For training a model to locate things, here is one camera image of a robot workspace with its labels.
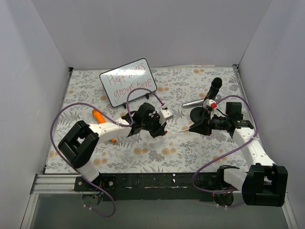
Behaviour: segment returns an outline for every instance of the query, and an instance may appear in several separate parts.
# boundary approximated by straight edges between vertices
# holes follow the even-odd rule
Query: black round base
[[[190,118],[194,123],[199,122],[202,119],[204,113],[203,107],[196,107],[190,113]]]

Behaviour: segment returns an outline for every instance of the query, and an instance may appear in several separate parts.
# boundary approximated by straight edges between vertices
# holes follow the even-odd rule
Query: gray leaf pattern
[[[72,72],[63,106],[75,102],[85,102],[96,106],[109,117],[118,119],[127,110],[123,106],[111,107],[102,87],[99,75],[106,70],[76,70]],[[148,132],[118,138],[97,145],[93,155],[93,164],[101,173],[154,173],[154,172],[194,172],[202,165],[237,147],[228,133],[213,131],[210,136],[179,131],[187,129],[192,123],[190,109],[182,109],[181,104],[187,101],[204,98],[212,80],[221,77],[223,87],[219,94],[224,97],[230,94],[241,95],[233,69],[230,67],[175,67],[152,68],[156,80],[158,96],[172,109],[174,117],[166,126],[166,136],[152,138]],[[159,102],[151,96],[149,100],[139,98],[130,103],[131,110],[137,110],[144,103],[151,103],[160,110]],[[225,111],[225,103],[218,108]],[[92,116],[92,109],[86,106],[73,106],[59,118],[54,132],[58,144],[76,121],[97,123]],[[247,170],[247,164],[240,151],[210,165],[205,171],[215,172],[220,165],[239,166]],[[75,173],[50,147],[45,173]]]

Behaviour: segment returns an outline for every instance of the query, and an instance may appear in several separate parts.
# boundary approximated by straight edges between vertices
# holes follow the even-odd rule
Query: whiteboard
[[[128,93],[135,88],[143,87],[153,92],[157,90],[156,82],[145,58],[102,73],[100,79],[113,107],[125,103]],[[137,90],[129,96],[129,101],[147,93],[146,90]]]

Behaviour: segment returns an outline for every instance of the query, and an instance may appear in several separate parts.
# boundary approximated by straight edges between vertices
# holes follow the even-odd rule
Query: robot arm
[[[242,104],[226,103],[227,117],[213,115],[216,102],[206,99],[201,109],[201,119],[190,126],[190,132],[210,135],[212,130],[227,131],[231,138],[242,146],[254,135],[254,127],[243,120]],[[240,190],[247,205],[282,206],[284,204],[288,172],[270,159],[257,139],[241,149],[249,171],[242,172],[237,167],[220,166],[218,179],[224,187],[232,185]]]
[[[78,121],[66,136],[60,141],[58,148],[73,168],[77,169],[82,176],[90,182],[99,176],[99,171],[90,160],[97,144],[118,137],[129,137],[138,134],[141,130],[149,131],[152,137],[163,136],[166,120],[172,118],[170,109],[163,108],[159,113],[154,106],[144,103],[138,111],[132,111],[133,125],[129,127],[119,124],[130,125],[129,115],[125,115],[114,123],[86,124],[83,120]]]

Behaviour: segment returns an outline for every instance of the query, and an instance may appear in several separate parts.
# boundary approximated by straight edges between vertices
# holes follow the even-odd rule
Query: white wall
[[[0,0],[0,228],[19,228],[68,68],[30,0]]]
[[[288,197],[305,228],[305,1],[272,1],[240,68],[262,142],[287,168]]]
[[[74,68],[239,63],[271,0],[32,0]]]

